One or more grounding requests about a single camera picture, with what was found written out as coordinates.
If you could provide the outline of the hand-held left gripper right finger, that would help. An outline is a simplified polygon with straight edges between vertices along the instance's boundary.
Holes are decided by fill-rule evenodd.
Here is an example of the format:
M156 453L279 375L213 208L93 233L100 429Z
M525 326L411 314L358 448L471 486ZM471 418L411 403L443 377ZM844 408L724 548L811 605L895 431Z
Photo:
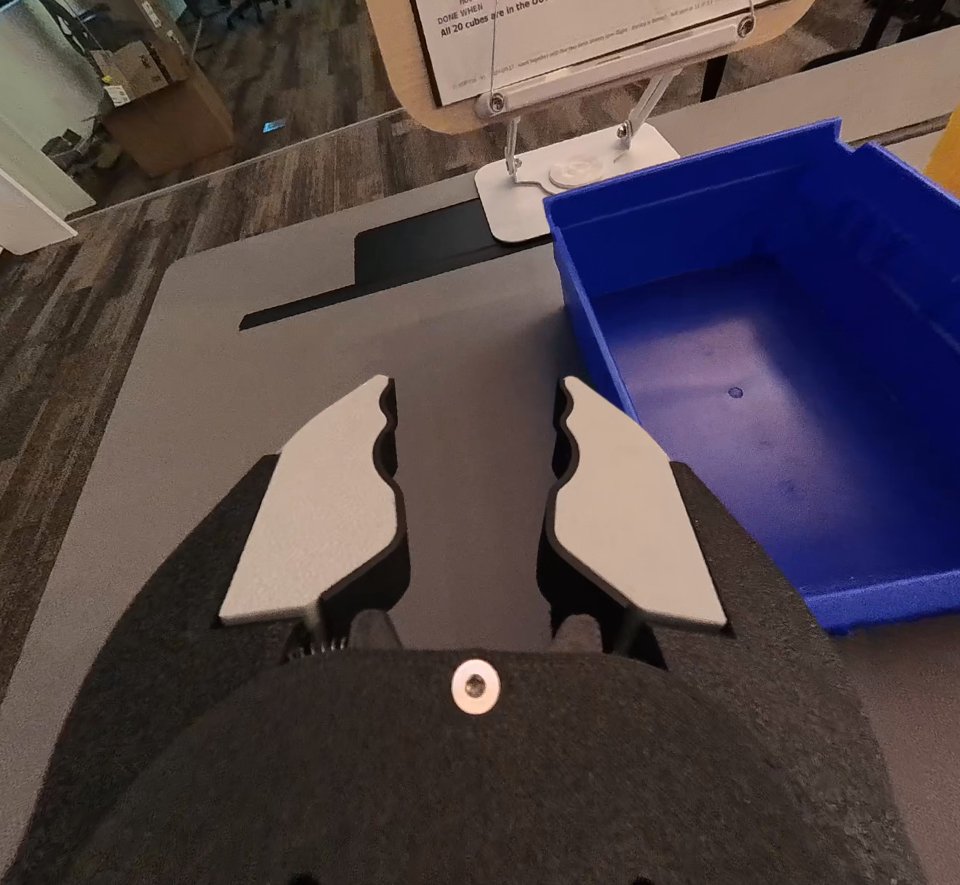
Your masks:
M551 636L583 616L606 654L657 651L653 627L730 622L666 451L575 376L558 380L556 440L535 579Z

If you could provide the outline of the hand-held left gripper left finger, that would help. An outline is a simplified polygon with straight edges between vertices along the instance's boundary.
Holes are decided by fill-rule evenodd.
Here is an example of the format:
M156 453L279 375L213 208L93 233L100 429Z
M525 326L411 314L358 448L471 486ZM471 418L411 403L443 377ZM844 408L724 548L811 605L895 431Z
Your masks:
M396 391L392 377L374 375L282 446L222 599L222 626L293 620L330 647L359 615L402 600L412 569Z

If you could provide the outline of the yellow plastic box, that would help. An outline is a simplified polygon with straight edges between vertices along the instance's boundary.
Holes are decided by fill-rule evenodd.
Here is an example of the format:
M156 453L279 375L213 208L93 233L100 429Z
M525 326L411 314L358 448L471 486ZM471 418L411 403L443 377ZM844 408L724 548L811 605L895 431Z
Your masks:
M959 126L949 124L940 134L924 168L924 175L959 199Z

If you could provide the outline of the blue plastic box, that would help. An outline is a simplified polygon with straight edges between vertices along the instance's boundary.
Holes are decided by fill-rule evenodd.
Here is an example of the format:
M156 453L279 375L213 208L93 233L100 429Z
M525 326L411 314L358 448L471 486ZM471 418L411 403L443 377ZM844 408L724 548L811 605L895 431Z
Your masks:
M593 387L843 635L959 606L959 210L829 119L550 198Z

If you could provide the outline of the white cabinet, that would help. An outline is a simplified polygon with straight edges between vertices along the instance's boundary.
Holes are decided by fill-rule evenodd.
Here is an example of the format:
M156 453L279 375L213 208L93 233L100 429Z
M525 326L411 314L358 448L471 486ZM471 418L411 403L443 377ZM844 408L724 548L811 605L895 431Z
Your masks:
M37 0L1 13L2 251L29 255L76 232L66 219L94 198L43 148L67 131L88 138L99 77Z

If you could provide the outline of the small cardboard box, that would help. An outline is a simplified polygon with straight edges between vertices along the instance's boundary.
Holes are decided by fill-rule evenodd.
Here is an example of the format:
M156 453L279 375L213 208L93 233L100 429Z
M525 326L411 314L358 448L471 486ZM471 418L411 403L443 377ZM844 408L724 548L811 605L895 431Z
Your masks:
M178 51L167 54L163 45L134 40L115 51L89 52L103 91L115 109L188 78L189 64L184 57Z

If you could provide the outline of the large cardboard box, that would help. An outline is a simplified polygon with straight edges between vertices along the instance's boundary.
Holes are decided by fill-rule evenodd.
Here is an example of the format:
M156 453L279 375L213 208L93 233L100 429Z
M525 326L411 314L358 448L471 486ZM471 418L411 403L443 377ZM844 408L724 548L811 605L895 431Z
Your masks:
M186 79L107 112L102 123L152 179L234 146L233 116L198 66Z

